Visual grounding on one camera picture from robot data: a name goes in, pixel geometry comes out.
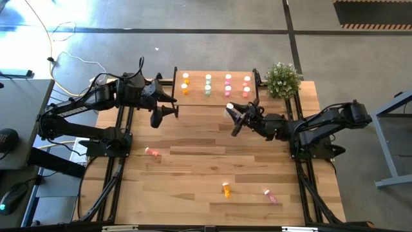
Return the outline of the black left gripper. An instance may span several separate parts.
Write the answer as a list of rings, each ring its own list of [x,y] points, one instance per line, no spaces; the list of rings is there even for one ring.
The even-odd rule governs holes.
[[[175,108],[157,106],[157,101],[177,102],[174,97],[164,92],[158,79],[147,82],[142,75],[138,75],[126,81],[126,106],[152,110],[150,118],[152,128],[158,128],[164,116],[176,113]]]

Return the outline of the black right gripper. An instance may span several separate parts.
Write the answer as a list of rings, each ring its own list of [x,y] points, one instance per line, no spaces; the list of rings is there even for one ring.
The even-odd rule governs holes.
[[[263,107],[259,106],[259,99],[256,98],[247,104],[233,104],[234,109],[238,113],[231,113],[230,116],[234,122],[234,129],[231,132],[233,137],[236,137],[243,126],[256,132],[266,141],[281,140],[288,141],[290,139],[289,122],[284,115],[269,113],[263,117]],[[252,118],[261,118],[254,123],[254,128],[251,126]]]

